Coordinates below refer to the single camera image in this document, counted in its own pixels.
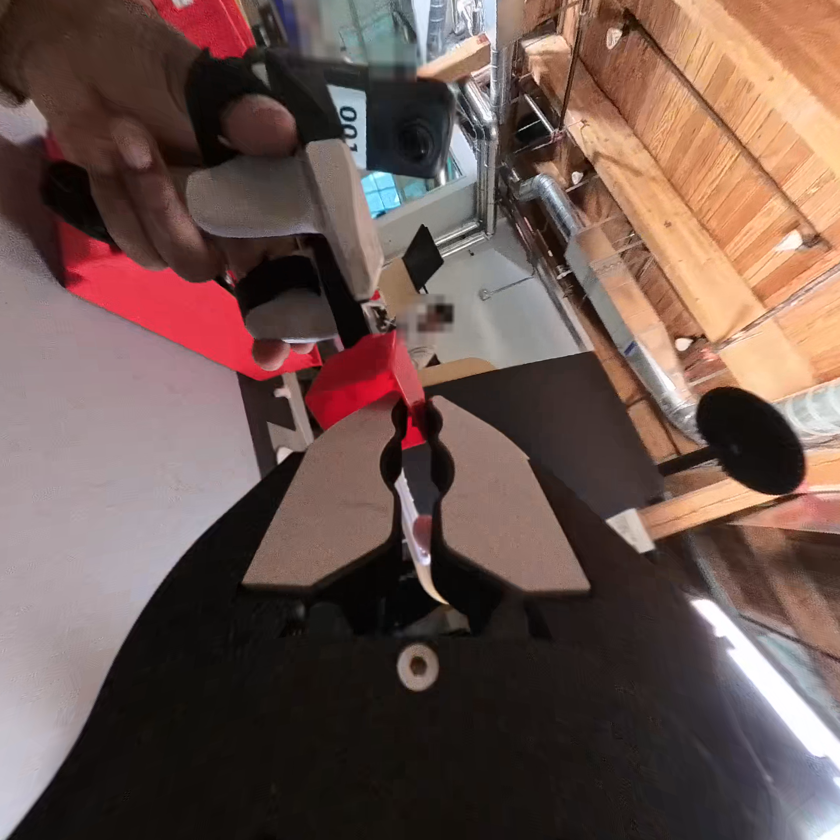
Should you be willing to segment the red single-stud toy brick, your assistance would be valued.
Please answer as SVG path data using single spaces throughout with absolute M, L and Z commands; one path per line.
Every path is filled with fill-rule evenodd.
M 397 331 L 370 334 L 325 361 L 309 387 L 306 406 L 322 430 L 385 396 L 397 396 L 408 420 L 402 447 L 426 442 L 426 396 Z

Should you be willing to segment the black panel with wooden frame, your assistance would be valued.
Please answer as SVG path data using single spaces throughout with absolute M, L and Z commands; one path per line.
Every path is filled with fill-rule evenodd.
M 657 597 L 651 564 L 607 520 L 665 490 L 593 353 L 473 374 L 425 388 L 506 435 L 528 456 L 596 599 Z
M 378 292 L 387 314 L 398 319 L 414 310 L 428 281 L 443 264 L 434 237 L 422 224 L 403 256 L 394 258 L 381 273 Z

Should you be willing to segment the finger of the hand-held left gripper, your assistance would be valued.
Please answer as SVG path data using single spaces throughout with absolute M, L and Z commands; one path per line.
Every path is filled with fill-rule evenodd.
M 343 140 L 311 142 L 308 163 L 324 235 L 352 298 L 366 302 L 378 288 L 385 258 L 350 148 Z
M 343 349 L 349 350 L 370 335 L 363 306 L 355 300 L 325 237 L 312 237 L 312 256 L 339 340 Z

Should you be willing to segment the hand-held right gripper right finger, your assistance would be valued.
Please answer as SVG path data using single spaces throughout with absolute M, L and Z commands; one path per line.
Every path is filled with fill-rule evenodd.
M 428 446 L 436 592 L 474 635 L 551 635 L 544 607 L 592 587 L 529 457 L 439 395 L 428 400 Z

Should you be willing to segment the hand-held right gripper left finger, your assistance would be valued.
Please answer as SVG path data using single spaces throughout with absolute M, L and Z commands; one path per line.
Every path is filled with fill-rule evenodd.
M 337 606 L 355 634 L 377 634 L 399 582 L 404 404 L 384 396 L 308 448 L 242 580 L 244 588 Z

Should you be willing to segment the silver air duct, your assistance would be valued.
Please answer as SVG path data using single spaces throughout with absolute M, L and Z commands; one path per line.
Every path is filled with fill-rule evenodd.
M 490 101 L 469 70 L 458 81 L 458 104 L 476 139 L 476 222 L 490 239 L 497 230 L 497 153 L 499 131 Z
M 549 174 L 518 187 L 522 202 L 536 202 L 565 239 L 564 259 L 617 351 L 644 385 L 665 419 L 696 445 L 699 398 L 664 323 L 627 267 L 618 243 L 591 224 Z

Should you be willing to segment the black fuzzy ball on pole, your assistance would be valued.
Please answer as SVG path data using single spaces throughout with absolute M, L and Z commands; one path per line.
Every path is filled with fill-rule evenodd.
M 700 398 L 695 419 L 705 444 L 660 464 L 661 476 L 714 460 L 727 476 L 766 496 L 790 495 L 802 485 L 802 441 L 783 415 L 759 396 L 734 386 L 718 387 Z

